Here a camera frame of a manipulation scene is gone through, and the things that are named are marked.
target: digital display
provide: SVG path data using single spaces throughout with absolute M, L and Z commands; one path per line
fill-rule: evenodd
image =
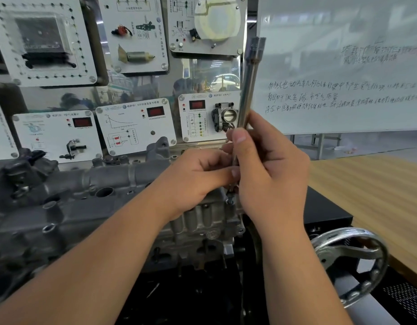
M 163 106 L 147 108 L 148 117 L 165 115 Z
M 190 110 L 206 109 L 206 101 L 205 100 L 189 100 L 189 108 Z
M 73 125 L 75 128 L 85 128 L 87 126 L 93 126 L 91 117 L 76 117 L 73 119 Z

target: left hand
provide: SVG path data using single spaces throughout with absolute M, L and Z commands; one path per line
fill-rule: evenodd
M 136 198 L 151 201 L 165 216 L 178 218 L 200 203 L 212 190 L 239 180 L 231 155 L 219 149 L 188 149 Z

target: whiteboard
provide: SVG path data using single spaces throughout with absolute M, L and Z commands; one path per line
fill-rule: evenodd
M 417 130 L 417 0 L 259 0 L 253 108 L 284 134 Z

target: fingernail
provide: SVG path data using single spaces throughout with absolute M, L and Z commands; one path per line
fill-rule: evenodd
M 242 128 L 238 128 L 233 132 L 233 142 L 238 144 L 246 139 L 246 131 Z
M 231 173 L 232 173 L 234 178 L 238 178 L 240 176 L 240 169 L 238 167 L 233 168 L 233 169 L 231 169 Z

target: forearm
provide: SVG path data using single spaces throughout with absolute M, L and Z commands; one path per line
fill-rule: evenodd
M 114 324 L 162 228 L 136 197 L 0 306 L 0 324 Z
M 351 325 L 304 229 L 267 231 L 264 283 L 271 325 Z

